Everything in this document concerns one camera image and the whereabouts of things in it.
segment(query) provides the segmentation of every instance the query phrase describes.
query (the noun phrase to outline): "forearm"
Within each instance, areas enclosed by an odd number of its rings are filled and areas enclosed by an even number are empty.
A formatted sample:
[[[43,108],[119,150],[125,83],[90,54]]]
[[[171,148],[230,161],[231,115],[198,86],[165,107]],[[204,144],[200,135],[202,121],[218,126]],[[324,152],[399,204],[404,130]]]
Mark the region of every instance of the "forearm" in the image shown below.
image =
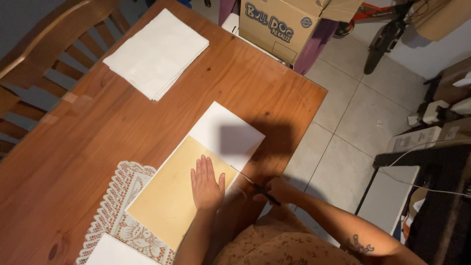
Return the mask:
[[[174,265],[200,265],[208,251],[214,211],[198,211],[175,257]]]
[[[361,255],[391,256],[408,250],[388,233],[356,215],[305,193],[297,196],[297,206],[340,244]]]

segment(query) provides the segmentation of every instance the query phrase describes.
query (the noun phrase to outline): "tattoo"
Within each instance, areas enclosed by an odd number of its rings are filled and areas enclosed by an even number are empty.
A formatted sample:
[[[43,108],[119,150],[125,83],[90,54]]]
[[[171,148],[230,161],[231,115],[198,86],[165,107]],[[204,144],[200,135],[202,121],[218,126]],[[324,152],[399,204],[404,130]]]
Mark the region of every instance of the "tattoo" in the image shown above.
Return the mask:
[[[360,244],[358,242],[358,235],[357,234],[353,235],[353,243],[350,242],[350,238],[347,239],[346,246],[349,249],[351,249],[351,250],[353,250],[353,251],[355,251],[359,254],[366,254],[368,252],[373,252],[374,251],[374,248],[371,246],[371,244],[368,244],[366,247],[363,246],[362,244]]]

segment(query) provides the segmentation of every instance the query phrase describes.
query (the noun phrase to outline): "yellowed paper sheet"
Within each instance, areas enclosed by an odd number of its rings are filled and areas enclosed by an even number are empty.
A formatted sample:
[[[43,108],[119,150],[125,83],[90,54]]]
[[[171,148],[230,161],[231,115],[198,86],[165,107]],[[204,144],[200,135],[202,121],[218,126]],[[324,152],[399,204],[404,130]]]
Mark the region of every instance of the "yellowed paper sheet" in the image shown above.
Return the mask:
[[[214,166],[216,182],[226,173],[226,189],[238,172],[190,136],[181,143],[127,209],[134,219],[177,250],[196,214],[190,169],[204,154]]]

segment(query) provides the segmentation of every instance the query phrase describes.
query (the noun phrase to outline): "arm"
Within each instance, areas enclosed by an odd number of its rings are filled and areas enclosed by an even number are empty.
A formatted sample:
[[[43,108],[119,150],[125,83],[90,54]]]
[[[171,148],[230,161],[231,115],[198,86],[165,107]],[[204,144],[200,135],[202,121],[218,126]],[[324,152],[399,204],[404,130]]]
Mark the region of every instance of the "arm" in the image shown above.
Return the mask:
[[[200,265],[203,262],[210,243],[214,216],[224,199],[225,177],[222,173],[219,185],[216,183],[211,159],[204,155],[196,161],[196,171],[191,169],[196,215],[178,249],[174,265]]]
[[[416,254],[374,224],[314,196],[306,194],[281,178],[274,178],[267,189],[278,201],[293,203],[305,210],[335,240],[368,264],[426,265]],[[256,195],[254,200],[261,200]]]

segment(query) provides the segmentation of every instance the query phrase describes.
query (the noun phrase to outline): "wooden chair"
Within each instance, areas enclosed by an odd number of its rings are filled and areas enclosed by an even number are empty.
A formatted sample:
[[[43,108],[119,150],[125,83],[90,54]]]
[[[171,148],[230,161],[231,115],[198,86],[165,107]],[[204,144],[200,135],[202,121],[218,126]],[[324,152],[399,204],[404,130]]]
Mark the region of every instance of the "wooden chair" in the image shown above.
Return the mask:
[[[97,58],[105,54],[87,32],[95,27],[108,48],[116,42],[104,20],[109,17],[124,34],[130,25],[119,10],[119,0],[68,0],[43,18],[2,60],[0,83],[29,89],[37,86],[62,98],[67,89],[44,75],[54,69],[74,80],[84,73],[59,60],[65,52],[86,68],[95,62],[73,45],[79,40]],[[39,121],[46,111],[34,107],[4,86],[0,86],[0,118],[6,112],[16,113]],[[21,139],[26,130],[0,119],[0,132]],[[0,140],[0,153],[8,153],[14,144]]]

